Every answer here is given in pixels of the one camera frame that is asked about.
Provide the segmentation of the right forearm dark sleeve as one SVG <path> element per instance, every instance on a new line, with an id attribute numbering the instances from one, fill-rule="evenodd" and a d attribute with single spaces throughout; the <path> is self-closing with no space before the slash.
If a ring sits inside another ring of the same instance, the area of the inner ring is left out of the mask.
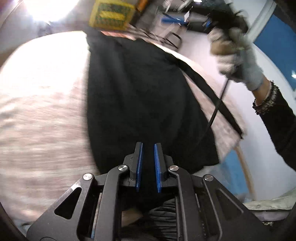
<path id="1" fill-rule="evenodd" d="M 295 169 L 295 114 L 274 82 L 270 82 L 265 100 L 259 105 L 254 101 L 252 107 L 261 117 L 276 152 Z"/>

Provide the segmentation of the right hand grey glove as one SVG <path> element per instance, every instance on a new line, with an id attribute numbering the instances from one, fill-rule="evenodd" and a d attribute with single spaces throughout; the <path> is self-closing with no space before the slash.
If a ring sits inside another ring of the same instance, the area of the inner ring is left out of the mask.
<path id="1" fill-rule="evenodd" d="M 218 70 L 230 80 L 244 83 L 248 90 L 257 90 L 263 83 L 263 71 L 256 62 L 252 42 L 241 29 L 213 28 L 208 34 L 210 53 Z"/>

